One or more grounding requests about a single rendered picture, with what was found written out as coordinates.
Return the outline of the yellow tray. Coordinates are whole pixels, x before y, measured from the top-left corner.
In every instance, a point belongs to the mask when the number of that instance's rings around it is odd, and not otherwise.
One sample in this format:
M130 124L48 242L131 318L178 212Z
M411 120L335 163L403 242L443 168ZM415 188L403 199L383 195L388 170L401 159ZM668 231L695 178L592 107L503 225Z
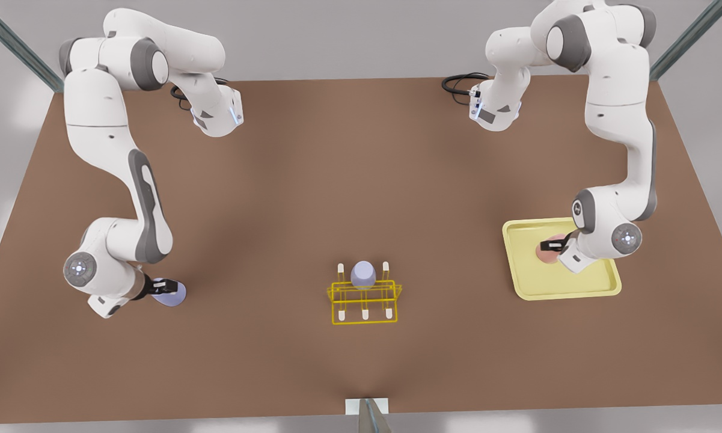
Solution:
M555 234L575 230L572 217L509 220L503 225L504 246L515 292L522 299L569 299L613 296L622 290L614 260L600 260L574 274L560 263L539 260L536 246Z

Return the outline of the white post foot plate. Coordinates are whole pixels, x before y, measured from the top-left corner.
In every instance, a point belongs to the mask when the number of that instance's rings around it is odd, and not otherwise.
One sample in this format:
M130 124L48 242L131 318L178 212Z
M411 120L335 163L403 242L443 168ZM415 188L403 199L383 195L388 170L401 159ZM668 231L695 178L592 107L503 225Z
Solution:
M382 414L390 413L388 398L355 398L345 399L345 414L347 416L357 416L359 414L361 406L364 405L364 401L366 400L374 401L375 405L378 407L379 411Z

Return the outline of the pink cup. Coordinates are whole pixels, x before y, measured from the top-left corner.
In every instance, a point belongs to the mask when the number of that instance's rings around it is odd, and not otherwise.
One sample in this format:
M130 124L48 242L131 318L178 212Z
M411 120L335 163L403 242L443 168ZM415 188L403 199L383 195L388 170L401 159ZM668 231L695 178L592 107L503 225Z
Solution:
M536 246L536 256L541 260L543 263L552 264L557 261L558 256L561 253L561 250L546 250L546 239L545 241L540 242Z

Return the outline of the silver frame post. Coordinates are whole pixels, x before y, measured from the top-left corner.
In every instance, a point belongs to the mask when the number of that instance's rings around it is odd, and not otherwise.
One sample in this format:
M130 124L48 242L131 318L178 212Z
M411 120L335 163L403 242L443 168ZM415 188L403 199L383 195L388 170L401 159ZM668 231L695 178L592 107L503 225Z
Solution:
M722 0L713 0L655 61L650 69L649 80L658 81L721 17Z
M358 433L392 433L384 414L373 399L360 399Z
M25 41L23 41L9 25L0 18L0 42L9 50L23 65L34 72L44 84L55 93L62 93L64 89L63 80L51 67L42 60Z

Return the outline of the lavender cup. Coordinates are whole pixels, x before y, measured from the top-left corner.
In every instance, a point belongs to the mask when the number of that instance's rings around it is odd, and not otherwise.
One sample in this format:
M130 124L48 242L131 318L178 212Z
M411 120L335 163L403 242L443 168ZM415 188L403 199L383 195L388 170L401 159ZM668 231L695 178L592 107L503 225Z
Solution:
M171 283L171 293L152 295L155 301L160 302L162 305L168 307L176 307L181 304L186 298L186 288L181 282L166 278Z
M376 271L369 261L360 261L350 271L350 282L358 290L368 290L376 283Z

